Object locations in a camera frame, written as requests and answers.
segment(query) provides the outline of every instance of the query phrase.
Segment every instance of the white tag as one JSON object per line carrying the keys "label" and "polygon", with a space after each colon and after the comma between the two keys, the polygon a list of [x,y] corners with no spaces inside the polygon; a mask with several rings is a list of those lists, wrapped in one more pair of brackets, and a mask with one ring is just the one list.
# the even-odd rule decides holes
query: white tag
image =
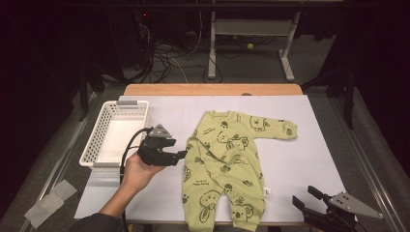
{"label": "white tag", "polygon": [[272,194],[272,191],[270,188],[263,188],[263,195],[264,196],[270,196]]}

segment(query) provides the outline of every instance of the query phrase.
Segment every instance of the pant leg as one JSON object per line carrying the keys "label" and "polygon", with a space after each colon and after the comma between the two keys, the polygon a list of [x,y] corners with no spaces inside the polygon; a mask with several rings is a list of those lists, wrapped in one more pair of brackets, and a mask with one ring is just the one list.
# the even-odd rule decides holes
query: pant leg
{"label": "pant leg", "polygon": [[201,146],[196,139],[190,138],[182,190],[184,212],[190,231],[212,232],[216,206],[223,188],[210,177],[201,156],[206,149]]}

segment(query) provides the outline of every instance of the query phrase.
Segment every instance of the sleeve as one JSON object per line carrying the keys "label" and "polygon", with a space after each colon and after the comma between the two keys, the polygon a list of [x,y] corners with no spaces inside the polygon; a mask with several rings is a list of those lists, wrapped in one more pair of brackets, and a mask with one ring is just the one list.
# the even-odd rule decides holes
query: sleeve
{"label": "sleeve", "polygon": [[297,128],[288,120],[264,118],[243,114],[242,122],[249,127],[254,138],[292,139],[297,138]]}
{"label": "sleeve", "polygon": [[121,231],[121,228],[122,223],[120,222],[120,219],[104,214],[93,214],[76,222],[70,228],[70,232],[116,232]]}

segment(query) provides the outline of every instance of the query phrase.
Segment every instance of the dark background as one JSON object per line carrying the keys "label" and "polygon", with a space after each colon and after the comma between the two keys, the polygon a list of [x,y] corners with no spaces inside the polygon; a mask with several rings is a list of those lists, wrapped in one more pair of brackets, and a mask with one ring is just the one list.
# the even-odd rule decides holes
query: dark background
{"label": "dark background", "polygon": [[[410,142],[410,18],[403,2],[389,1],[372,15],[350,15],[350,28],[344,28],[344,37],[340,36],[344,41],[335,42],[323,73],[353,59],[350,51],[357,48],[355,45],[363,48],[355,60],[356,86],[409,174],[410,166],[405,161]],[[204,14],[204,35],[209,33],[207,16]],[[318,41],[331,37],[340,29],[344,16],[303,13],[296,36],[314,35]],[[171,41],[184,45],[186,31],[198,30],[197,23],[192,23],[197,20],[191,17],[190,13],[160,13],[154,23]],[[88,69],[89,63],[96,63],[105,73],[122,75],[121,66],[126,65],[122,61],[129,60],[125,56],[141,62],[142,54],[125,52],[130,50],[127,47],[136,51],[141,48],[135,40],[125,39],[134,33],[132,28],[127,16],[68,11],[58,1],[2,1],[0,217],[46,142],[73,109],[71,98],[78,91],[84,66]],[[93,73],[99,76],[104,71]]]}

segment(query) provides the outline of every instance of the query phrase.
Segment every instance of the gray carpet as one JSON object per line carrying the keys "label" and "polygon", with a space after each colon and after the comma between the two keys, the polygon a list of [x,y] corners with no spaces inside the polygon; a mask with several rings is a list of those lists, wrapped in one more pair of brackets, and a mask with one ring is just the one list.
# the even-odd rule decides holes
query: gray carpet
{"label": "gray carpet", "polygon": [[[244,47],[248,39],[243,40],[242,51],[237,45],[224,41],[218,43],[220,55],[217,64],[222,75],[218,73],[215,80],[205,79],[209,82],[218,82],[222,77],[222,83],[285,83],[286,80],[277,56],[277,50],[284,45],[284,38],[274,39],[271,43],[263,45],[257,45],[257,41],[253,41],[255,43],[253,50],[246,50]],[[295,83],[302,84],[317,76],[331,44],[332,40],[317,43],[312,37],[301,37],[294,42],[289,53],[289,60],[296,76]],[[178,55],[178,52],[168,53],[168,55]],[[237,55],[238,57],[234,59],[226,58]],[[196,65],[206,67],[208,57],[206,49],[202,46],[193,55],[178,57],[175,61],[182,67]],[[183,68],[183,71],[184,73],[178,68],[173,68],[164,81],[184,83],[186,82],[185,74],[189,83],[203,82],[203,68]],[[125,68],[125,72],[128,76],[135,74],[135,71],[130,68]],[[122,85],[106,84],[106,90],[103,93],[91,98],[92,108],[84,123],[78,122],[81,110],[78,95],[74,96],[75,108],[72,115],[54,134],[38,157],[11,207],[1,219],[0,231],[33,231],[34,229],[25,220],[24,214],[42,193],[47,193],[49,188],[44,188],[46,184],[51,187],[62,179],[67,180],[78,189],[78,193],[69,198],[35,231],[68,231],[74,223],[73,215],[90,174],[90,169],[78,164],[79,157],[101,106],[106,101],[118,99],[124,89],[125,86]],[[314,87],[307,90],[305,94],[309,96],[320,129],[346,189],[370,207],[390,216],[383,220],[358,217],[359,221],[367,231],[410,229],[407,219],[410,218],[409,179],[383,139],[377,125],[366,111],[366,105],[360,93],[358,91],[355,93],[354,129],[351,131],[340,117],[343,98],[327,99],[324,91],[323,87]],[[308,231],[308,228],[283,227],[282,231]]]}

